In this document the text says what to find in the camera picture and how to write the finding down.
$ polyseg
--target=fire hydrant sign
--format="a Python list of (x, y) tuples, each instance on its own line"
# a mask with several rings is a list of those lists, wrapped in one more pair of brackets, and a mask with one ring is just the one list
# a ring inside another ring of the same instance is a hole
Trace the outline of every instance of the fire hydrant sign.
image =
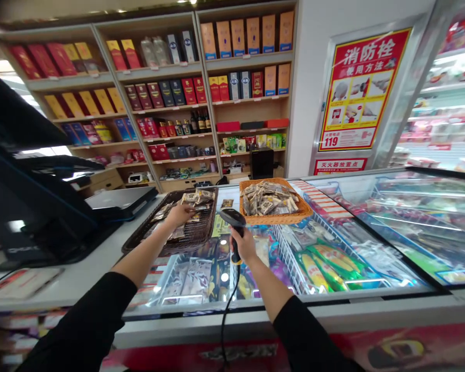
[(410, 32), (336, 46), (319, 151), (372, 148)]
[(365, 169), (367, 159), (330, 159), (315, 162), (314, 176), (331, 173), (357, 172)]

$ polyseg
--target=white counter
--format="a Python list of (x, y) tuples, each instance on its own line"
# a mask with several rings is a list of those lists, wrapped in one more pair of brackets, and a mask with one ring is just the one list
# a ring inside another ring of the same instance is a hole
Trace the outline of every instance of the white counter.
[(74, 305), (121, 257), (121, 248), (131, 234), (162, 201), (162, 195), (134, 220), (125, 222), (81, 262), (64, 265), (65, 271), (47, 288), (28, 300), (0, 300), (0, 312), (48, 309)]

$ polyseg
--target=woven basket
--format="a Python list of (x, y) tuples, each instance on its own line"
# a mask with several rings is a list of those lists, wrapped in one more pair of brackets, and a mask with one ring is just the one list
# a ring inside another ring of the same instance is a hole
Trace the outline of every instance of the woven basket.
[[(292, 189), (291, 185), (284, 178), (266, 178), (262, 180), (241, 181), (239, 183), (239, 191), (242, 192), (248, 186), (261, 183), (262, 181), (278, 183), (282, 186), (286, 186), (289, 189)], [(305, 218), (310, 217), (313, 213), (313, 210), (300, 195), (296, 195), (298, 197), (296, 206), (299, 209), (297, 213), (270, 214), (266, 216), (247, 216), (243, 209), (243, 197), (239, 198), (239, 211), (244, 216), (246, 222), (250, 225), (289, 225), (300, 223)]]
[[(170, 256), (174, 254), (194, 252), (205, 244), (212, 236), (213, 220), (215, 218), (215, 209), (217, 207), (218, 188), (206, 188), (207, 191), (214, 193), (212, 207), (200, 212), (200, 221), (187, 223), (184, 225), (184, 237), (177, 242), (167, 243), (164, 245), (159, 257)], [(155, 211), (141, 224), (141, 226), (129, 237), (122, 246), (122, 252), (128, 254), (143, 239), (145, 233), (159, 221), (151, 222), (156, 213), (162, 209), (165, 204), (174, 203), (181, 200), (184, 193), (194, 193), (195, 189), (186, 189), (173, 191), (160, 202)]]

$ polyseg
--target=cash register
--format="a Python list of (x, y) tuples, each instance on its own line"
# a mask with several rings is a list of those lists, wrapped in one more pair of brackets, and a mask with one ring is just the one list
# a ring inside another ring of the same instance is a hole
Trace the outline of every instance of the cash register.
[(14, 157), (64, 145), (71, 145), (67, 136), (0, 80), (0, 244), (8, 260), (0, 270), (78, 262), (156, 197), (150, 187), (114, 190), (116, 197), (105, 194), (89, 204), (63, 179), (102, 164), (71, 156)]

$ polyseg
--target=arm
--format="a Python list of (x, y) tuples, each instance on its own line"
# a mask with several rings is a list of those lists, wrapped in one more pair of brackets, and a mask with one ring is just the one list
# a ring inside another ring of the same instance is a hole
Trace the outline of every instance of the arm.
[(114, 334), (124, 325), (122, 314), (158, 257), (167, 238), (194, 213), (174, 207), (162, 226), (105, 274), (43, 337), (18, 372), (98, 372)]
[(363, 371), (344, 357), (307, 307), (265, 266), (255, 251), (252, 233), (241, 236), (231, 229), (244, 263), (251, 269), (265, 309), (288, 353), (292, 370)]

